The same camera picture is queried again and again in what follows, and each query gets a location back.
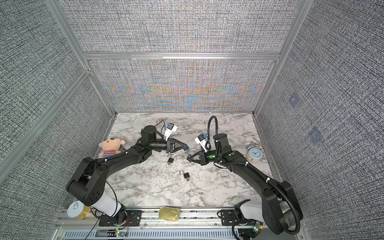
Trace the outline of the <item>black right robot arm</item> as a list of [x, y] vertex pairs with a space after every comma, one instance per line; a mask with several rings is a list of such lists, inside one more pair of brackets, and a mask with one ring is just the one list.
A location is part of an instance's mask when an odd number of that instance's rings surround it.
[[216, 149], [189, 155], [187, 160], [205, 166], [216, 163], [244, 179], [262, 199], [264, 223], [279, 235], [286, 232], [297, 235], [304, 218], [293, 187], [286, 181], [279, 182], [253, 166], [238, 151], [232, 150], [226, 134], [214, 137]]

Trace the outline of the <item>aluminium front rail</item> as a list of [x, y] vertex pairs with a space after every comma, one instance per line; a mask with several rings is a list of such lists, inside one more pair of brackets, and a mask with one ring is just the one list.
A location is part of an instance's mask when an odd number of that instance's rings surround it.
[[[223, 226], [217, 212], [222, 209], [234, 209], [230, 207], [214, 208], [214, 207], [191, 207], [180, 208], [180, 218], [177, 222], [165, 221], [159, 219], [159, 207], [138, 207], [128, 208], [127, 210], [141, 210], [142, 218], [138, 227], [123, 226], [129, 229], [209, 229], [209, 228], [230, 228], [231, 226]], [[60, 213], [57, 223], [54, 225], [55, 230], [59, 229], [121, 229], [121, 227], [100, 227], [99, 219], [90, 213], [82, 220], [70, 219], [67, 211]]]

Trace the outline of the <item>light blue alarm clock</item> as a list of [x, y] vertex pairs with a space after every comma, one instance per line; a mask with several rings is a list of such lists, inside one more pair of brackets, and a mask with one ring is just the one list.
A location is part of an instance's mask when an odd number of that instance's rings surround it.
[[263, 152], [258, 147], [247, 148], [247, 160], [252, 163], [258, 163], [263, 157]]

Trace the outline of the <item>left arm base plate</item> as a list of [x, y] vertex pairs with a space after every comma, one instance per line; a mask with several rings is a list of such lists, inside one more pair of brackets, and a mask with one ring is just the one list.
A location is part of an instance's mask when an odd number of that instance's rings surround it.
[[100, 217], [100, 227], [123, 227], [133, 226], [138, 227], [142, 218], [143, 211], [141, 210], [124, 210], [119, 211], [113, 217]]

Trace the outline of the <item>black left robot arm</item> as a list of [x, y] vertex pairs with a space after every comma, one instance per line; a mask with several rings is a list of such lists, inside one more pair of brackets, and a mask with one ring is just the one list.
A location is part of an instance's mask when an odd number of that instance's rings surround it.
[[122, 226], [127, 222], [126, 207], [116, 197], [105, 194], [107, 178], [131, 165], [146, 161], [152, 151], [175, 153], [188, 150], [187, 144], [173, 138], [164, 139], [155, 126], [146, 126], [137, 143], [108, 158], [84, 158], [70, 178], [66, 190], [85, 206], [101, 213], [100, 227]]

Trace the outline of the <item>black padlock open shackle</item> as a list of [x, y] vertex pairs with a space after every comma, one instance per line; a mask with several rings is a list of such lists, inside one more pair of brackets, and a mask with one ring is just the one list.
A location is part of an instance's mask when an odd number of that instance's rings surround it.
[[180, 176], [183, 176], [186, 181], [190, 181], [191, 177], [189, 173], [185, 173], [183, 170], [179, 170]]

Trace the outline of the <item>plush doll toy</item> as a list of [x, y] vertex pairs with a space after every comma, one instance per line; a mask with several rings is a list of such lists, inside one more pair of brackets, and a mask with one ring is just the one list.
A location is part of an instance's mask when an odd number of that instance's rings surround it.
[[119, 138], [108, 138], [99, 143], [99, 147], [102, 149], [99, 153], [99, 158], [108, 158], [117, 154], [120, 154], [120, 148], [126, 142]]

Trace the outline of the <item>gold sardine tin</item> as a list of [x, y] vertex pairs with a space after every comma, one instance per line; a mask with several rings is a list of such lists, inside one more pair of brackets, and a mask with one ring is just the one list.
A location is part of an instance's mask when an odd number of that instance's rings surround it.
[[171, 207], [161, 207], [159, 210], [159, 219], [165, 221], [177, 222], [180, 218], [180, 209]]

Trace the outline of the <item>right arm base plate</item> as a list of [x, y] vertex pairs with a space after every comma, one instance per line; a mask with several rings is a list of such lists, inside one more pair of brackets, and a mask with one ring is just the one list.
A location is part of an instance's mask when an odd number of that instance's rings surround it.
[[223, 226], [232, 226], [234, 223], [245, 221], [246, 218], [240, 210], [222, 209], [217, 212]]

